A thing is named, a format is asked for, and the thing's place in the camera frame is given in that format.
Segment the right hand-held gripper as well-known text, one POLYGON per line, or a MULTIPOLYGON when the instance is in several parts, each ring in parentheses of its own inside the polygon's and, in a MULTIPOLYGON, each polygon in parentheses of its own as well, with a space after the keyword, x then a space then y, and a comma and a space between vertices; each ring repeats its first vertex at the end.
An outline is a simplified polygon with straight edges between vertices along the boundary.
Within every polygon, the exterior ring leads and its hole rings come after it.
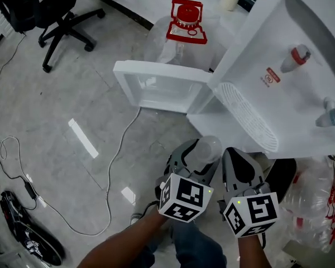
POLYGON ((226 193, 219 202, 223 220, 229 225, 236 238, 266 232, 279 219, 277 194, 264 181, 260 164, 249 154, 228 147, 223 154, 223 183, 226 193), (238 194, 241 184, 250 187, 238 194))

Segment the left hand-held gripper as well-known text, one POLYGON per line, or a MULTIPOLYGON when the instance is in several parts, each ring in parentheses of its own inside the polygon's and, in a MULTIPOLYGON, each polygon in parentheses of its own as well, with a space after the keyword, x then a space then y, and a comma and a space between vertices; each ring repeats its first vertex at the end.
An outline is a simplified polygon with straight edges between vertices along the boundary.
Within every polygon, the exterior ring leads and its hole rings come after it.
POLYGON ((162 177, 155 183, 155 196, 160 214, 189 223, 207 208, 214 189, 210 183, 220 163, 200 162, 195 153, 199 139, 192 139, 177 147, 169 156, 162 177))

